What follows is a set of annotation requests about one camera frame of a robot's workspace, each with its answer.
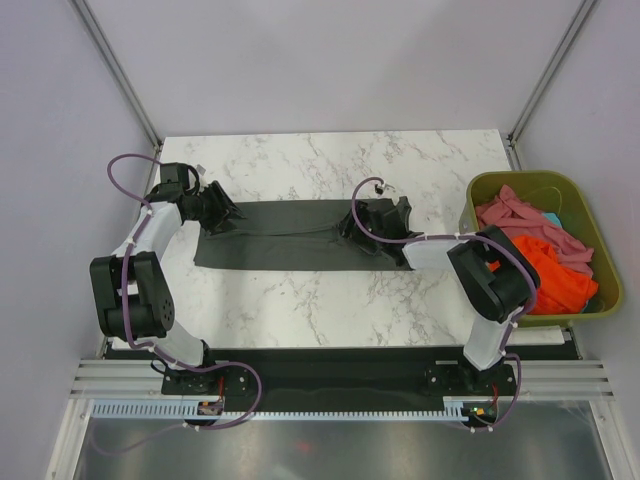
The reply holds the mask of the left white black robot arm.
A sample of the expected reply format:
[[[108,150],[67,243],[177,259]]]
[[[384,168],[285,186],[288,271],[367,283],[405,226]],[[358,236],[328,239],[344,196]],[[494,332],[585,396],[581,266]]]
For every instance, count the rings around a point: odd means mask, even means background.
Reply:
[[[176,306],[161,268],[171,239],[186,222],[218,233],[243,214],[219,182],[198,190],[163,183],[142,199],[138,220],[110,255],[89,267],[101,332],[134,350],[147,350],[174,368],[186,369],[185,382],[208,393],[219,369],[205,360],[208,346],[176,319]]]

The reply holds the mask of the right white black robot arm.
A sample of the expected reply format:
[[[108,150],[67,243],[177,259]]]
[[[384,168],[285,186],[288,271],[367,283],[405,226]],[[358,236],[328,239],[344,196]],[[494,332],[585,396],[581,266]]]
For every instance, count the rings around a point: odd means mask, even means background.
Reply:
[[[425,234],[409,228],[405,197],[352,200],[338,224],[341,237],[373,257],[410,270],[447,269],[456,274],[475,319],[463,348],[458,381],[467,392],[483,392],[520,316],[535,305],[540,278],[502,229],[490,225],[470,234]]]

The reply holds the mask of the dark grey t shirt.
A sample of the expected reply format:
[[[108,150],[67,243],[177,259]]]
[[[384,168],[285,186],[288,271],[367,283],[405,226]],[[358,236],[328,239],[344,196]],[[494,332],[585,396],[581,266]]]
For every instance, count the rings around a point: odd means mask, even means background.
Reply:
[[[238,271],[409,271],[340,236],[338,224],[350,206],[349,200],[243,202],[246,219],[233,220],[234,229],[200,232],[194,263]]]

